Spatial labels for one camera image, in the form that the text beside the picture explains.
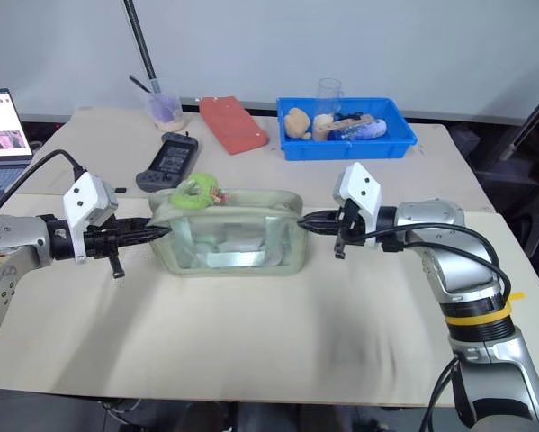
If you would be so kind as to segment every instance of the table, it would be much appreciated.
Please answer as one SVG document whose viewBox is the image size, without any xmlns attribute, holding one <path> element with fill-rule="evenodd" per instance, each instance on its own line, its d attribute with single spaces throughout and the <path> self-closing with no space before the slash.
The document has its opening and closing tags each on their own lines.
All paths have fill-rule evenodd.
<svg viewBox="0 0 539 432">
<path fill-rule="evenodd" d="M 229 156 L 197 114 L 188 118 L 187 130 L 202 146 L 194 171 L 212 172 L 226 187 L 292 190 L 303 197 L 305 212 L 334 206 L 331 190 L 347 161 L 284 161 L 276 119 L 268 117 L 256 121 L 269 144 Z M 403 159 L 364 165 L 382 184 L 386 204 L 439 196 L 469 211 L 467 224 L 493 242 L 515 291 L 526 293 L 513 317 L 539 373 L 535 272 L 445 128 L 412 127 L 419 143 Z M 141 112 L 85 109 L 45 149 L 68 149 L 114 187 L 127 187 L 118 217 L 149 216 L 132 173 L 147 168 L 160 135 Z M 51 162 L 4 212 L 61 215 L 59 195 L 71 184 L 66 163 Z M 451 352 L 417 256 L 351 247 L 339 261 L 332 246 L 332 238 L 311 235 L 306 265 L 287 277 L 180 278 L 147 245 L 121 252 L 127 275 L 117 281 L 106 260 L 80 267 L 58 262 L 28 274 L 0 331 L 0 388 L 427 405 Z M 450 391 L 441 403 L 453 403 Z"/>
<path fill-rule="evenodd" d="M 255 117 L 269 143 L 235 156 L 215 139 L 202 117 L 186 114 L 189 131 L 201 146 L 194 172 L 217 176 L 223 187 L 284 189 L 299 194 L 306 205 L 335 206 L 331 193 L 338 175 L 352 161 L 287 162 L 280 150 L 277 119 Z M 383 187 L 387 205 L 440 197 L 467 211 L 494 212 L 447 130 L 440 124 L 414 124 L 418 144 L 402 159 L 364 160 L 362 163 Z M 77 111 L 37 153 L 39 160 L 53 149 L 66 149 L 113 187 L 127 187 L 127 197 L 147 196 L 135 184 L 135 174 L 148 168 L 161 146 L 161 134 L 143 112 L 113 108 Z M 64 194 L 73 184 L 70 166 L 53 159 L 20 190 L 22 194 Z"/>
</svg>

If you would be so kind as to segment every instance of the cup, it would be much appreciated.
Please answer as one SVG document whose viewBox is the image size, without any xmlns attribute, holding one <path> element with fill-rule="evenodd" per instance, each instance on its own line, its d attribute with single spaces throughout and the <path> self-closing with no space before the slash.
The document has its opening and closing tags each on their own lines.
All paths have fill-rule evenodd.
<svg viewBox="0 0 539 432">
<path fill-rule="evenodd" d="M 341 81 L 335 78 L 321 78 L 317 83 L 315 115 L 333 115 L 341 111 Z"/>
<path fill-rule="evenodd" d="M 159 129 L 165 132 L 179 131 L 185 126 L 181 100 L 172 80 L 156 78 L 149 80 L 148 93 L 140 88 L 137 94 L 143 109 Z"/>
</svg>

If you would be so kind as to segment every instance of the laptop screen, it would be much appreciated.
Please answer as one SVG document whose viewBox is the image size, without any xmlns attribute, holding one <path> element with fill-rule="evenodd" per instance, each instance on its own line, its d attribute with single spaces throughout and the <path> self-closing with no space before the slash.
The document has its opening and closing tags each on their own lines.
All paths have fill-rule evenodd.
<svg viewBox="0 0 539 432">
<path fill-rule="evenodd" d="M 31 149 L 9 92 L 0 90 L 0 157 L 31 156 Z"/>
</svg>

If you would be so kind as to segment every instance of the black game controller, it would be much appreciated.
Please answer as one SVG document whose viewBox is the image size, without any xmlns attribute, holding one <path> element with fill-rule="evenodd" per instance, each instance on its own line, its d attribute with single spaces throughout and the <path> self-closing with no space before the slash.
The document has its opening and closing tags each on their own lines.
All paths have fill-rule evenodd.
<svg viewBox="0 0 539 432">
<path fill-rule="evenodd" d="M 189 170 L 199 143 L 189 133 L 168 132 L 161 137 L 163 146 L 147 171 L 137 174 L 135 182 L 142 191 L 155 192 L 177 187 Z"/>
</svg>

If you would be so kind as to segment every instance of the black pole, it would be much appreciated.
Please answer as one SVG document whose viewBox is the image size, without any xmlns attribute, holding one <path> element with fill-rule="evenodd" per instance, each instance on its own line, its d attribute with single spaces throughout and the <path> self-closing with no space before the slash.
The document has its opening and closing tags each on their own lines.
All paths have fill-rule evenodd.
<svg viewBox="0 0 539 432">
<path fill-rule="evenodd" d="M 131 28 L 133 30 L 133 35 L 135 36 L 135 41 L 137 42 L 137 47 L 139 48 L 139 54 L 143 59 L 143 64 L 145 65 L 145 70 L 147 71 L 147 76 L 149 79 L 156 79 L 155 70 L 153 69 L 153 64 L 151 63 L 151 57 L 149 56 L 149 51 L 147 45 L 145 45 L 145 39 L 143 38 L 143 32 L 141 31 L 141 25 L 139 24 L 139 18 L 137 17 L 137 12 L 135 12 L 135 6 L 133 5 L 133 0 L 123 0 L 125 4 L 125 9 L 127 10 L 127 16 L 129 16 L 129 21 L 131 23 Z M 153 91 L 155 93 L 159 92 L 157 83 L 151 83 L 153 86 Z"/>
</svg>

